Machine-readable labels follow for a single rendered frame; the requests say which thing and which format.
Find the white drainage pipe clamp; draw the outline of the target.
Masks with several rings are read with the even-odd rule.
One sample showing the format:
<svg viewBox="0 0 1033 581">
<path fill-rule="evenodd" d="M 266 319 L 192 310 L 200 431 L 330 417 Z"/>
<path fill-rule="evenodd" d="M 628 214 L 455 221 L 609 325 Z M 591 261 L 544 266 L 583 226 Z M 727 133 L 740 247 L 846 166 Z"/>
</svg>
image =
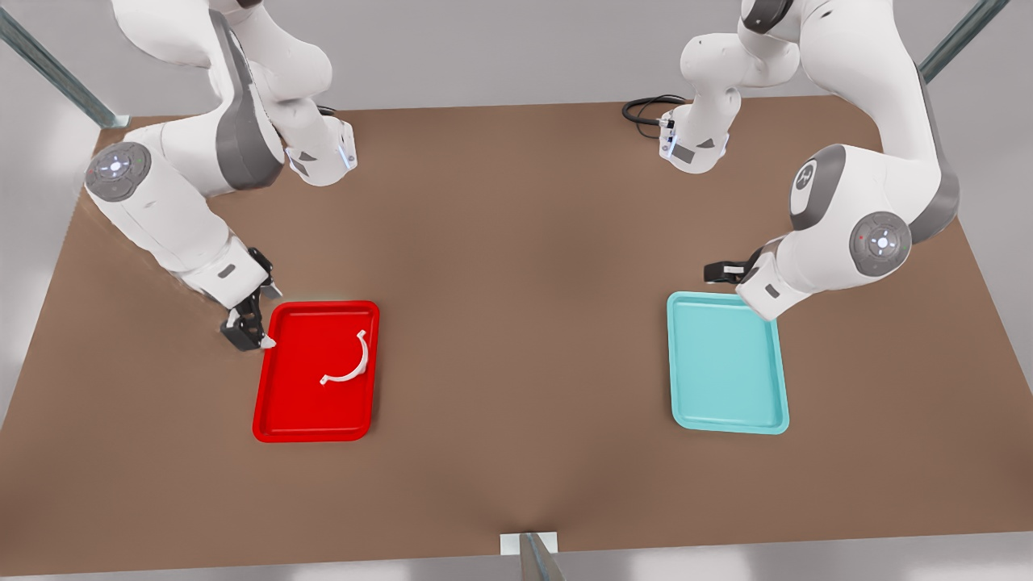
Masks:
<svg viewBox="0 0 1033 581">
<path fill-rule="evenodd" d="M 328 385 L 328 383 L 350 383 L 350 380 L 357 378 L 359 375 L 365 374 L 366 368 L 368 368 L 370 360 L 370 347 L 369 343 L 366 342 L 366 330 L 361 330 L 357 334 L 357 339 L 359 341 L 359 346 L 362 347 L 361 359 L 355 365 L 355 367 L 346 375 L 332 376 L 325 374 L 320 379 L 320 385 Z"/>
</svg>

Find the red rectangular tray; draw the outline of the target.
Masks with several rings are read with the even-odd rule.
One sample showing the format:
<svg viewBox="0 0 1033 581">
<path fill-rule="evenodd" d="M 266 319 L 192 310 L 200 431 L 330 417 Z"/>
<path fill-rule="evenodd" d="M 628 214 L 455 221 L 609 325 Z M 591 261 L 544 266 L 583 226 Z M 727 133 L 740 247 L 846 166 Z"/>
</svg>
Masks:
<svg viewBox="0 0 1033 581">
<path fill-rule="evenodd" d="M 276 346 L 263 354 L 253 434 L 265 444 L 347 442 L 373 422 L 380 310 L 372 301 L 288 302 L 270 316 Z M 368 368 L 350 383 L 320 385 L 357 365 L 366 330 Z"/>
</svg>

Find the cyan rectangular tray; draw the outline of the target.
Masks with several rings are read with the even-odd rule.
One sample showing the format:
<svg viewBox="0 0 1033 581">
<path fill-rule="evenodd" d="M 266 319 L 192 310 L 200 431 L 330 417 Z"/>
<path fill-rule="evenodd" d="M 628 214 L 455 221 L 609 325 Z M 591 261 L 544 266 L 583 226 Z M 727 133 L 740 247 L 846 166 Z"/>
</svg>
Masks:
<svg viewBox="0 0 1033 581">
<path fill-rule="evenodd" d="M 790 415 L 776 322 L 735 294 L 667 299 L 671 414 L 682 428 L 779 435 Z"/>
</svg>

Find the silver frame post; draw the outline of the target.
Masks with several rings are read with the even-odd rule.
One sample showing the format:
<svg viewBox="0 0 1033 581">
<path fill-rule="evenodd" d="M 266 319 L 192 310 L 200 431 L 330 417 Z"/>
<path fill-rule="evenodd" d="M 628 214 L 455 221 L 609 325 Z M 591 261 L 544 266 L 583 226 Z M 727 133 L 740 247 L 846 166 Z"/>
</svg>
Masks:
<svg viewBox="0 0 1033 581">
<path fill-rule="evenodd" d="M 102 103 L 3 7 L 0 7 L 0 40 L 101 129 L 126 128 L 132 121 L 130 115 L 117 115 Z"/>
<path fill-rule="evenodd" d="M 500 534 L 500 554 L 516 555 L 521 581 L 566 581 L 556 560 L 556 532 L 524 532 Z"/>
<path fill-rule="evenodd" d="M 1010 3 L 1011 0 L 977 0 L 974 7 L 956 23 L 947 36 L 944 36 L 919 64 L 918 69 L 924 81 L 929 84 L 938 77 Z"/>
</svg>

